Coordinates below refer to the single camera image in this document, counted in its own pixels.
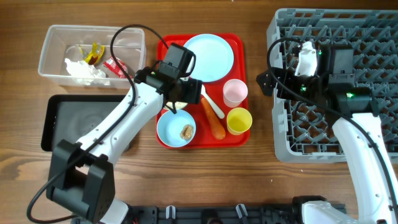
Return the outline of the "mint green bowl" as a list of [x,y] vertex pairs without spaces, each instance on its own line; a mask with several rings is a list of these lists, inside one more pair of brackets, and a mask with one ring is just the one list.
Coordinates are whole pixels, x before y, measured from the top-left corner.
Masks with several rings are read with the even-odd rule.
[[173,103],[173,102],[167,102],[166,103],[166,105],[164,106],[164,109],[165,110],[169,110],[170,108],[173,108],[173,106],[175,106],[175,109],[176,110],[182,110],[182,109],[184,109],[184,107],[186,107],[188,105],[188,103],[184,103],[184,102],[179,102],[179,101],[177,101],[177,102],[175,102],[175,103]]

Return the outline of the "light blue bowl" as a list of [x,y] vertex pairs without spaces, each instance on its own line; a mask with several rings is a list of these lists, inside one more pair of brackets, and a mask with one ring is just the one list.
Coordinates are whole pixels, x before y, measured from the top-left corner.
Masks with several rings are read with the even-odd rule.
[[[191,124],[194,128],[193,137],[186,141],[180,137],[180,132],[186,124]],[[190,143],[195,134],[197,126],[193,116],[185,110],[177,110],[176,114],[171,111],[165,112],[157,122],[156,131],[161,143],[168,147],[183,147]]]

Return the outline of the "brown food lump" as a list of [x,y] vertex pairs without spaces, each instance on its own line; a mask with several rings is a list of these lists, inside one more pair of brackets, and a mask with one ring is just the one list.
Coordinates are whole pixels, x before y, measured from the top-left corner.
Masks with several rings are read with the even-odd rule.
[[183,127],[182,131],[180,132],[180,137],[183,140],[188,141],[193,137],[193,131],[194,131],[193,126],[191,124],[186,124]]

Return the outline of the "orange carrot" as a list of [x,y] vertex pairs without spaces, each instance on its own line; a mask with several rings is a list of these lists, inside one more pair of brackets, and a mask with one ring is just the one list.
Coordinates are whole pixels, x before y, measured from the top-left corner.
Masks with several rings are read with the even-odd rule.
[[201,104],[205,110],[205,114],[208,119],[213,137],[217,140],[224,139],[226,137],[226,131],[225,131],[224,127],[222,126],[222,124],[220,123],[217,115],[213,111],[210,103],[208,102],[208,100],[206,98],[203,97],[201,99]]

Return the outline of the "red snack wrapper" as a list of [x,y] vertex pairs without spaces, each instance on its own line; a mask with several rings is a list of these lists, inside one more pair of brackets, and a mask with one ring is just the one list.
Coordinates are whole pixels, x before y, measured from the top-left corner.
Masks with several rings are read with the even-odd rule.
[[128,72],[128,66],[119,58],[117,58],[118,63],[122,68],[120,68],[114,59],[110,57],[102,64],[102,71],[107,74],[108,78],[125,78],[125,73],[122,71],[124,70],[126,73]]

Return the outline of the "yellow silver foil wrapper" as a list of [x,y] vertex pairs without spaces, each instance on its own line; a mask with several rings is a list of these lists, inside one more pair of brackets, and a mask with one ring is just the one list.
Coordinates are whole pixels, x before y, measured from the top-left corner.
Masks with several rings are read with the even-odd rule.
[[93,42],[91,50],[87,52],[81,45],[78,45],[83,60],[88,65],[96,65],[102,58],[105,52],[105,46]]

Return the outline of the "white napkin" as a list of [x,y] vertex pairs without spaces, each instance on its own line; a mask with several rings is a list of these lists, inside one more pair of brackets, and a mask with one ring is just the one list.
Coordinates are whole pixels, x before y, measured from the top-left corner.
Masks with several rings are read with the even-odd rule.
[[93,65],[88,65],[84,60],[73,62],[69,58],[66,58],[65,63],[67,65],[67,72],[75,79],[77,84],[110,85],[110,82],[106,79],[104,71],[95,68]]

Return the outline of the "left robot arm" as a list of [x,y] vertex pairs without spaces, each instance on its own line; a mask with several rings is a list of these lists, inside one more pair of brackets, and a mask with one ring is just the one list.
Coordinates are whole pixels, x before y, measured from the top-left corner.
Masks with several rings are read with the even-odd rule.
[[190,79],[196,56],[172,43],[163,60],[137,71],[120,104],[75,143],[52,151],[46,197],[90,223],[127,223],[129,206],[116,199],[114,166],[141,128],[168,102],[199,103],[202,82]]

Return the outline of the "grey dishwasher rack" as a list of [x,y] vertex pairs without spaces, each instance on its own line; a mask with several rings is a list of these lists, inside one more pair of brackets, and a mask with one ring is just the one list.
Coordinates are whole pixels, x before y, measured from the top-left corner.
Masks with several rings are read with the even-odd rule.
[[[382,136],[397,163],[397,11],[294,9],[276,11],[267,44],[291,37],[314,44],[349,44],[356,86],[372,89],[379,105]],[[335,163],[345,155],[321,111],[273,93],[275,156],[289,163]]]

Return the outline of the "clear plastic waste bin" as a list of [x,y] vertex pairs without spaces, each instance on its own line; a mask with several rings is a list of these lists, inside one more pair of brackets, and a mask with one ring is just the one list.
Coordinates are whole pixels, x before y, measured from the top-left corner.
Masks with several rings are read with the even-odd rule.
[[[58,85],[129,88],[109,49],[118,27],[52,25],[40,55],[38,73]],[[128,28],[116,36],[114,55],[129,75],[146,63],[145,33]]]

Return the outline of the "black food waste tray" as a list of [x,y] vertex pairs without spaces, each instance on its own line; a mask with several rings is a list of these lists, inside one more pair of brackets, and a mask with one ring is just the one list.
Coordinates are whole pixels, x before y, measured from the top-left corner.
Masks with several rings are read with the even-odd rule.
[[47,105],[42,150],[52,151],[62,139],[76,142],[95,129],[123,98],[122,95],[53,95]]

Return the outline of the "pink plastic cup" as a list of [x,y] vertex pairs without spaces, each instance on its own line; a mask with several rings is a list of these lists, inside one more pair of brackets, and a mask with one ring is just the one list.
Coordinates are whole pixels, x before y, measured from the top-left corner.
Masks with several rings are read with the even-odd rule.
[[230,108],[237,107],[248,95],[247,85],[239,79],[228,80],[223,86],[223,101]]

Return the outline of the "red serving tray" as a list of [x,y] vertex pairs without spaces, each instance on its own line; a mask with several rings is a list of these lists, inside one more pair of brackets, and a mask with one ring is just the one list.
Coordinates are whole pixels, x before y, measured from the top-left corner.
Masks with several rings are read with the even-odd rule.
[[[226,76],[215,81],[204,83],[206,93],[209,97],[220,107],[225,116],[232,110],[224,104],[223,101],[223,87],[224,84],[230,79],[238,79],[246,84],[246,65],[244,61],[244,48],[243,42],[235,34],[215,34],[225,40],[231,47],[234,55],[234,62],[231,70]],[[176,43],[178,45],[184,45],[189,39],[196,36],[196,34],[174,34],[164,36],[166,43]],[[164,44],[159,41],[157,46],[157,59],[163,59],[166,54],[166,48]],[[209,122],[205,114],[205,110],[201,104],[189,104],[183,110],[189,113],[196,123],[196,133],[193,139],[186,145],[180,147],[181,149],[194,149],[194,148],[215,148],[215,147],[238,147],[242,146],[247,142],[250,137],[250,130],[242,133],[238,136],[229,133],[226,128],[226,117],[221,119],[220,123],[226,130],[226,137],[217,140],[211,133]]]

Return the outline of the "yellow plastic cup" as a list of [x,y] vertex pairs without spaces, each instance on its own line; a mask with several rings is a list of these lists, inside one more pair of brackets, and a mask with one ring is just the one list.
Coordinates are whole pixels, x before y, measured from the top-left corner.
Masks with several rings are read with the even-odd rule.
[[251,128],[252,116],[245,108],[233,108],[227,115],[226,123],[232,135],[240,135]]

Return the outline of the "light blue plate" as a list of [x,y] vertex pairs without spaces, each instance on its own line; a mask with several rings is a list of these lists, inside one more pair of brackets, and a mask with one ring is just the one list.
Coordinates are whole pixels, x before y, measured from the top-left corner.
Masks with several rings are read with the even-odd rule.
[[186,41],[183,45],[195,56],[195,66],[190,62],[192,71],[190,78],[209,83],[224,78],[234,64],[232,47],[218,35],[199,34]]

